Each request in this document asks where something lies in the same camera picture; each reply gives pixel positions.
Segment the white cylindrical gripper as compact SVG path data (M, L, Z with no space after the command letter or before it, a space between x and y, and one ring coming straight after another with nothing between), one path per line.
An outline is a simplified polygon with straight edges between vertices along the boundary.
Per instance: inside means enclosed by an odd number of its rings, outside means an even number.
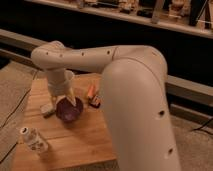
M70 89L70 82L64 68L45 71L48 90L52 96L57 96L56 104L67 97L73 106L76 106L75 95Z

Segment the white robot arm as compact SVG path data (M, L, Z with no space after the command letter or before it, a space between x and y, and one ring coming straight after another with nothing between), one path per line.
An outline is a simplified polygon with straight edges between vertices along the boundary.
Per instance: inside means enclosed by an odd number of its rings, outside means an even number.
M165 82L167 63L145 45L68 49L52 41L31 52L49 92L74 99L68 69L101 75L101 109L120 171L181 171Z

